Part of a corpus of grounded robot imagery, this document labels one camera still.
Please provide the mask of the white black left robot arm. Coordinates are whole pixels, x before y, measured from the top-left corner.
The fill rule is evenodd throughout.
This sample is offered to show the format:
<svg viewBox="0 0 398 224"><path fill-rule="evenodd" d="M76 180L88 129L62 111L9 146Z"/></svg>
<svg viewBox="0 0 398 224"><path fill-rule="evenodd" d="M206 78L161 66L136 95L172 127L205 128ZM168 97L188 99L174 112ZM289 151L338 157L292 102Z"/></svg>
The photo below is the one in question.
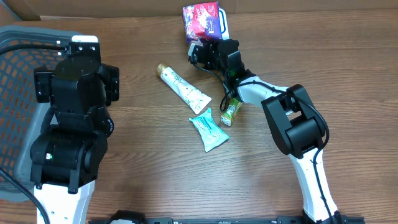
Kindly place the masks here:
<svg viewBox="0 0 398 224"><path fill-rule="evenodd" d="M50 105L30 148L38 223L86 222L119 99L119 69L102 63L99 42L74 39L63 53L54 69L34 70L37 102Z"/></svg>

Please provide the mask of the teal wet wipes pack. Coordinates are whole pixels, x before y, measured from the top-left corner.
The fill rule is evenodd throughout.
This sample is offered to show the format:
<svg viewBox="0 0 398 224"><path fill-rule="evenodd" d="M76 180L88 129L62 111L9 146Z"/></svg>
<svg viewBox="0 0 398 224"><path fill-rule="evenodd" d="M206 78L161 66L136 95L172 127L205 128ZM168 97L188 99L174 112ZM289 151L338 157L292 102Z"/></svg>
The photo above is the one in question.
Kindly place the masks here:
<svg viewBox="0 0 398 224"><path fill-rule="evenodd" d="M199 132L205 152L210 152L229 139L229 136L214 122L210 108L196 118L190 118L189 121Z"/></svg>

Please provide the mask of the purple pink sanitary pad pack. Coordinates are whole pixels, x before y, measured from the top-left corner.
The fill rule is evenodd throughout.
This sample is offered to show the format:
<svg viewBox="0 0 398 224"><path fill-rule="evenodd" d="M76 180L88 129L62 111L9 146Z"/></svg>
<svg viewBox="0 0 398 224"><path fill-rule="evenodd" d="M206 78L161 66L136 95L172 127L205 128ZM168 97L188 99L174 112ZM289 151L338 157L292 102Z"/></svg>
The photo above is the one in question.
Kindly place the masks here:
<svg viewBox="0 0 398 224"><path fill-rule="evenodd" d="M182 18L187 42L222 39L218 2L184 6Z"/></svg>

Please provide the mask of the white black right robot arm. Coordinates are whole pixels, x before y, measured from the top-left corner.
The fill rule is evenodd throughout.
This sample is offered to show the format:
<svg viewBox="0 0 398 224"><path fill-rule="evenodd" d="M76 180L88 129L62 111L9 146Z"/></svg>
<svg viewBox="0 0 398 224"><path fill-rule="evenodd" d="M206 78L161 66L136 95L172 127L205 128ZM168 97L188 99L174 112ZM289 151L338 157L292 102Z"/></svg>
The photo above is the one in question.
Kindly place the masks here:
<svg viewBox="0 0 398 224"><path fill-rule="evenodd" d="M295 168L305 223L340 223L323 166L328 125L306 89L299 84L282 87L261 80L244 66L237 40L193 40L188 58L194 66L201 64L204 71L219 72L227 96L264 110L276 146Z"/></svg>

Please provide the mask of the white tube with gold cap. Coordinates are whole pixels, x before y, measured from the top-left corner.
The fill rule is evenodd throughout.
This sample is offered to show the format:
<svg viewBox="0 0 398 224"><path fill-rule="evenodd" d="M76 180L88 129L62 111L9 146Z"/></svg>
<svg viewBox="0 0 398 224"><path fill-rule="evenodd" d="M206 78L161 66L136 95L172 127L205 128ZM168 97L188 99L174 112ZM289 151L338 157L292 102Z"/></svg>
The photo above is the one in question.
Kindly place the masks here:
<svg viewBox="0 0 398 224"><path fill-rule="evenodd" d="M172 68L160 63L156 74L192 109L199 114L211 101L211 97L201 92L178 75Z"/></svg>

